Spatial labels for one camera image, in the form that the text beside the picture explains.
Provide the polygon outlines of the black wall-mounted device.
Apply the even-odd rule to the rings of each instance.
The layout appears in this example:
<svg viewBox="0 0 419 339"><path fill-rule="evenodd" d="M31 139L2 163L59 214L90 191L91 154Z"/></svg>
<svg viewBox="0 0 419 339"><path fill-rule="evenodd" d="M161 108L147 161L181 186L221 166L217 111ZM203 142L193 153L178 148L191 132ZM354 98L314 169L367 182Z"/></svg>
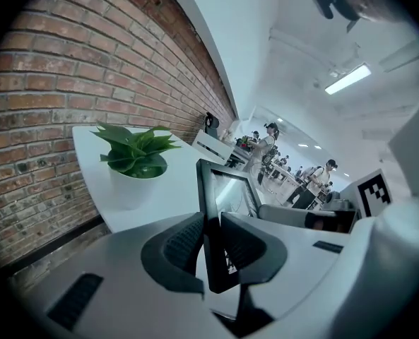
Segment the black wall-mounted device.
<svg viewBox="0 0 419 339"><path fill-rule="evenodd" d="M219 120L210 112L206 113L205 122L204 122L204 131L209 136L217 139L218 138L218 132L217 129L220 125Z"/></svg>

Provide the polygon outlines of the black framed picture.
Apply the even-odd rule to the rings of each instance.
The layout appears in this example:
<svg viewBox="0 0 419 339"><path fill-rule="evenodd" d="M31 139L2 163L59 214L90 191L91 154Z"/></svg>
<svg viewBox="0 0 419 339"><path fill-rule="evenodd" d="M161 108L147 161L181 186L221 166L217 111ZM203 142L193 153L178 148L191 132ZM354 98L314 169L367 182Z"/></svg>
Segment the black framed picture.
<svg viewBox="0 0 419 339"><path fill-rule="evenodd" d="M203 247L209 289L220 294L238 285L237 268L225 250L220 218L239 213L256 218L261 199L246 172L200 159L196 164Z"/></svg>

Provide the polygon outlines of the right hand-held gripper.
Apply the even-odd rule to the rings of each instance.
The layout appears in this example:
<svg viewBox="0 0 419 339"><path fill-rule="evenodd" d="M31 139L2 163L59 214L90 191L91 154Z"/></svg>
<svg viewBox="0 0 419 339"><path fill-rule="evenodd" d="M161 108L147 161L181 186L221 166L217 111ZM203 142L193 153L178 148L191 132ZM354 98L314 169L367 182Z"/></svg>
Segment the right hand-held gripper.
<svg viewBox="0 0 419 339"><path fill-rule="evenodd" d="M327 196L328 211L263 204L258 218L292 227L350 233L358 214L359 218L376 217L391 203L391 192L384 173L377 169L347 185L341 192L330 192Z"/></svg>

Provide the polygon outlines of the green potted plant white pot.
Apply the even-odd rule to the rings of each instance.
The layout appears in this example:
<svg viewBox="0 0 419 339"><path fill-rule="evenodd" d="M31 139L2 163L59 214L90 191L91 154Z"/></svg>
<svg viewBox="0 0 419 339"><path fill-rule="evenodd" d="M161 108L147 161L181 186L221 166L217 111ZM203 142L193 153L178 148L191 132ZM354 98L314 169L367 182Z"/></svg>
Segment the green potted plant white pot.
<svg viewBox="0 0 419 339"><path fill-rule="evenodd" d="M100 122L93 133L110 145L110 151L101 154L100 161L109 167L113 192L123 209L137 209L147 201L168 169L162 154L181 148L171 134L155 134L165 130L163 126L154 126L133 133L125 127Z"/></svg>

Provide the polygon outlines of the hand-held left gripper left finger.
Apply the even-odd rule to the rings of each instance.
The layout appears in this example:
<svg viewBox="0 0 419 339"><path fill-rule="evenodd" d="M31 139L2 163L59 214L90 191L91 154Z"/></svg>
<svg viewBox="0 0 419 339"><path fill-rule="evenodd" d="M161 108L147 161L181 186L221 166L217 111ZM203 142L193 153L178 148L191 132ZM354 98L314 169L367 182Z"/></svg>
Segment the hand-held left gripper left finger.
<svg viewBox="0 0 419 339"><path fill-rule="evenodd" d="M235 339L205 306L196 276L203 215L107 235L32 291L54 339Z"/></svg>

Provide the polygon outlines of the long ceiling light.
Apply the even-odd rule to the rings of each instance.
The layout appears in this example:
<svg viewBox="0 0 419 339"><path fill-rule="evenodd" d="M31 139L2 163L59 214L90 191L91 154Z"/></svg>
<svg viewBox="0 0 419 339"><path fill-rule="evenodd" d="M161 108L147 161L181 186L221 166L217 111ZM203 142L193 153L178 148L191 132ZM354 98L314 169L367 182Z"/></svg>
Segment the long ceiling light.
<svg viewBox="0 0 419 339"><path fill-rule="evenodd" d="M361 65L355 67L352 71L343 74L337 78L333 83L328 84L324 92L333 95L364 78L367 78L372 74L371 69L367 63L362 63Z"/></svg>

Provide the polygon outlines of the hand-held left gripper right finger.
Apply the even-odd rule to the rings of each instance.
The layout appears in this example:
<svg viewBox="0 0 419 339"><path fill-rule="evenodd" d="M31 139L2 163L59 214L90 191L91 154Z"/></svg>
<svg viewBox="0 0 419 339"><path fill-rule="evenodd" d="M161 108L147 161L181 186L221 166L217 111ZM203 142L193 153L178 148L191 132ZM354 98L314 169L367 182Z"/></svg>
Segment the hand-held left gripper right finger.
<svg viewBox="0 0 419 339"><path fill-rule="evenodd" d="M237 269L241 310L277 320L301 302L333 266L349 234L223 213L221 230Z"/></svg>

